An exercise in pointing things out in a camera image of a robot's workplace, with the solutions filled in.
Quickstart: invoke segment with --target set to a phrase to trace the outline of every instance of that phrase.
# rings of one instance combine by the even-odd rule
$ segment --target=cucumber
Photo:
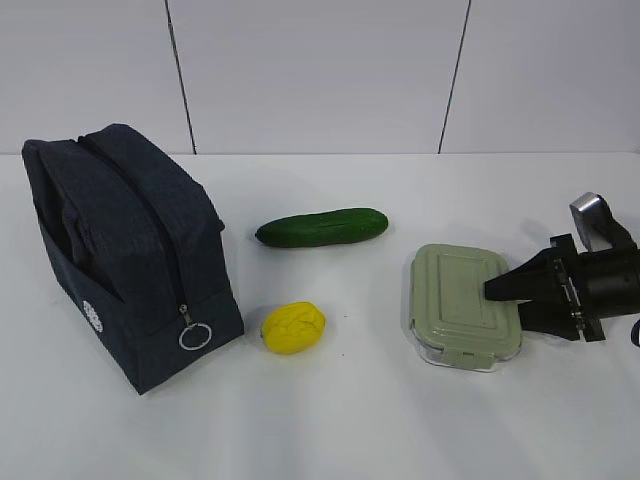
[[[369,240],[388,226],[387,217],[377,210],[347,208],[274,220],[260,227],[256,238],[270,247],[322,247]]]

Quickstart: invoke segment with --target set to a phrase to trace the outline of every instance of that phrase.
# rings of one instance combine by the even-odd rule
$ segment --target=insulated bag
[[[138,393],[244,333],[224,225],[149,140],[110,125],[22,156],[58,283]]]

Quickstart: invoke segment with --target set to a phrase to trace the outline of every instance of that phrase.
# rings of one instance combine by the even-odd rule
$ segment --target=white wall
[[[640,148],[640,1],[473,0],[443,152]]]
[[[467,0],[180,0],[201,153],[436,152]]]
[[[2,0],[0,66],[0,153],[113,122],[190,150],[162,1]]]
[[[200,153],[433,153],[468,0],[170,0]],[[472,0],[443,152],[640,149],[640,1]],[[0,153],[191,143],[162,0],[0,3]]]

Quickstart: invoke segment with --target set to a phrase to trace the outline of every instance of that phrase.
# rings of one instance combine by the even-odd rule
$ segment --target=green lid
[[[479,248],[425,245],[411,266],[411,324],[428,361],[490,370],[518,353],[515,302],[484,298],[484,282],[508,271],[500,255]]]

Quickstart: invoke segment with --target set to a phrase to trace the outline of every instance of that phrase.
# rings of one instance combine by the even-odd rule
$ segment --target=yellow lemon
[[[272,352],[301,352],[320,339],[325,323],[312,303],[291,303],[271,312],[262,324],[262,337]]]

